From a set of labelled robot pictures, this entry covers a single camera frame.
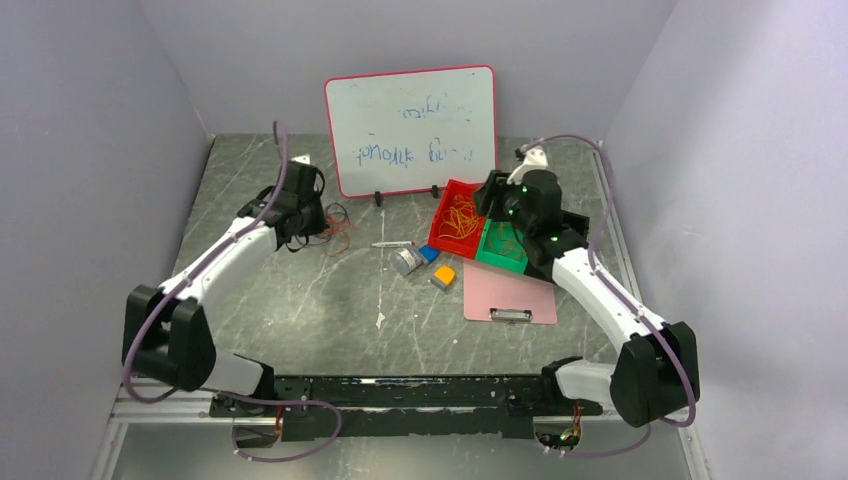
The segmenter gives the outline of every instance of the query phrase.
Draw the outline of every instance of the red whiteboard frame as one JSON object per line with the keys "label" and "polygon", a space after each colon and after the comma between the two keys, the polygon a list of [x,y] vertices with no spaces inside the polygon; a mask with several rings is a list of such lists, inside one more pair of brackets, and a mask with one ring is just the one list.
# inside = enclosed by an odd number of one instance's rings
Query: red whiteboard frame
{"label": "red whiteboard frame", "polygon": [[[364,75],[345,75],[341,77],[331,77],[328,78],[327,81],[324,82],[324,106],[327,110],[327,123],[330,126],[330,141],[333,144],[333,160],[335,161],[336,167],[336,182],[338,182],[339,193],[344,198],[369,198],[374,194],[363,194],[363,195],[345,195],[342,190],[342,177],[339,175],[339,157],[336,153],[336,139],[333,135],[333,120],[330,118],[330,99],[327,98],[327,84],[334,80],[350,80],[353,78],[370,78],[370,77],[384,77],[386,75],[404,75],[409,73],[424,73],[424,72],[444,72],[447,70],[463,70],[466,68],[488,68],[492,72],[492,112],[494,113],[494,137],[495,137],[495,161],[492,168],[498,168],[498,104],[497,104],[497,79],[495,78],[495,69],[492,68],[491,65],[486,64],[476,64],[476,65],[462,65],[457,67],[435,67],[435,68],[419,68],[415,70],[401,70],[397,72],[382,72],[382,73],[366,73]],[[417,190],[397,190],[393,192],[380,192],[380,195],[403,195],[405,193],[420,193],[420,192],[429,192],[432,187],[421,188]],[[444,190],[445,187],[439,187],[439,190]]]}

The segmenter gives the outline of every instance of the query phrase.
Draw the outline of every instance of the marker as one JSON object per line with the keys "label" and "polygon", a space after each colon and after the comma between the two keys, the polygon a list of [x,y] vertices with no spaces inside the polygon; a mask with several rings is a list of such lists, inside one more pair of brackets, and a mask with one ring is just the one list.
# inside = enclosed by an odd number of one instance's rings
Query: marker
{"label": "marker", "polygon": [[415,242],[404,240],[401,242],[377,242],[371,244],[372,247],[377,248],[409,247],[411,245],[415,245]]}

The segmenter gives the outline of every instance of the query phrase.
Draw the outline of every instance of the red tray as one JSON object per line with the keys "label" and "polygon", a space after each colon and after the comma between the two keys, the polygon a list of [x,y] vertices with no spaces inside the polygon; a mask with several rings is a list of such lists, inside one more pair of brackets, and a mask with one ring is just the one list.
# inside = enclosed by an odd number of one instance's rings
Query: red tray
{"label": "red tray", "polygon": [[472,202],[471,194],[476,190],[476,185],[448,180],[442,200],[439,202],[439,208],[436,210],[436,216],[433,217],[433,224],[430,227],[430,238],[427,241],[428,245],[437,250],[455,253],[472,260],[477,256],[477,247],[480,245],[480,239],[483,236],[486,217],[475,215],[477,217],[477,227],[471,235],[465,238],[445,237],[445,235],[457,235],[458,233],[453,226],[445,223],[445,213],[448,209],[456,205],[457,202]]}

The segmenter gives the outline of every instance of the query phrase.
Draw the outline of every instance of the handwritten text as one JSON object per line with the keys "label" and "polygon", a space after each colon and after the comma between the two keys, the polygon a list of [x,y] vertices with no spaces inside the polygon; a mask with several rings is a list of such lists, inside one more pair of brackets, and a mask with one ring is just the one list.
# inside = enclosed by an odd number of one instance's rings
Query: handwritten text
{"label": "handwritten text", "polygon": [[439,95],[427,95],[427,98],[424,99],[423,105],[415,106],[414,108],[407,108],[406,110],[402,110],[403,118],[427,118],[427,116],[433,116],[440,111],[444,110],[445,104],[444,101],[447,99],[448,94],[443,92]]}
{"label": "handwritten text", "polygon": [[408,148],[381,147],[376,143],[360,148],[356,158],[359,159],[360,167],[363,161],[381,160],[387,162],[389,165],[402,165],[404,168],[407,168],[409,162],[415,160]]}
{"label": "handwritten text", "polygon": [[430,140],[430,162],[439,163],[443,160],[464,160],[470,162],[474,158],[474,150],[458,150],[442,146],[442,139],[434,137]]}

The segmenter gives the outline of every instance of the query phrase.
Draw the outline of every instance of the yellow block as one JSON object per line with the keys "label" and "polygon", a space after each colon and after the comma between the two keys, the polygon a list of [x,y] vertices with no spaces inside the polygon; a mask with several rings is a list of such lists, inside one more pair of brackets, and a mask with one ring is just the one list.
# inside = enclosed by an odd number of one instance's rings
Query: yellow block
{"label": "yellow block", "polygon": [[439,269],[436,270],[436,273],[430,277],[430,283],[439,287],[442,291],[445,291],[448,289],[450,284],[453,283],[455,278],[456,272],[450,267],[443,266],[439,267]]}

